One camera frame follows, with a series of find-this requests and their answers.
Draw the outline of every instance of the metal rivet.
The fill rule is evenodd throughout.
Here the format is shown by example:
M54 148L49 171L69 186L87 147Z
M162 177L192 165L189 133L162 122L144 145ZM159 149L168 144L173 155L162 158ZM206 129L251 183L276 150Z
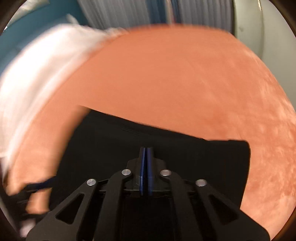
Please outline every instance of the metal rivet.
M207 184L207 181L205 179L199 179L195 182L196 186L203 187Z
M162 176L170 176L171 174L172 174L172 172L170 171L170 170L161 170L160 171L160 174L162 175Z
M121 174L124 175L124 176L130 175L131 170L130 169L124 169L124 170L122 170Z
M88 179L86 181L86 184L89 185L89 186L93 186L96 184L96 180L95 179Z

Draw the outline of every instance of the teal wall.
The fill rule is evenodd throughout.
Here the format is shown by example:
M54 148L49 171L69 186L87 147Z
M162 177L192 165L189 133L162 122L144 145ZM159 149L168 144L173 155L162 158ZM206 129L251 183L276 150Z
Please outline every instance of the teal wall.
M76 0L49 0L50 4L37 9L10 25L0 36L0 60L18 43L30 38L51 22L74 16L81 25L88 24Z

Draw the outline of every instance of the folded black cloth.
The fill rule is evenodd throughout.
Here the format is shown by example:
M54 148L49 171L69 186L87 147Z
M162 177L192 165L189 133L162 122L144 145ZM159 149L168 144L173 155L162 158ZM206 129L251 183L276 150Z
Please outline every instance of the folded black cloth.
M89 178L104 180L125 169L140 147L153 147L154 156L183 179L206 179L240 206L250 164L245 141L207 141L141 125L91 110L74 131L61 159L50 196L50 209Z

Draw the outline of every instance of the orange tabletop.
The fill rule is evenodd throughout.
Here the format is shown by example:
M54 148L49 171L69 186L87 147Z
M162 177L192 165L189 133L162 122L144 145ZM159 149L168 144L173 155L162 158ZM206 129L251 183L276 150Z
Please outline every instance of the orange tabletop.
M264 63L229 33L157 26L106 42L35 117L14 158L11 192L55 175L85 114L79 106L204 139L246 140L242 211L273 238L295 208L294 109ZM35 199L31 212L47 209L44 192Z

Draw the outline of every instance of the white sheet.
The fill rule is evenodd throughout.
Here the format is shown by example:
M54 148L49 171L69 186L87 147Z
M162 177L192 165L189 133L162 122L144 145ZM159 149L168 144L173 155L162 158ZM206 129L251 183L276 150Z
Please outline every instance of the white sheet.
M32 41L0 77L0 157L5 174L31 121L100 41L117 30L60 24Z

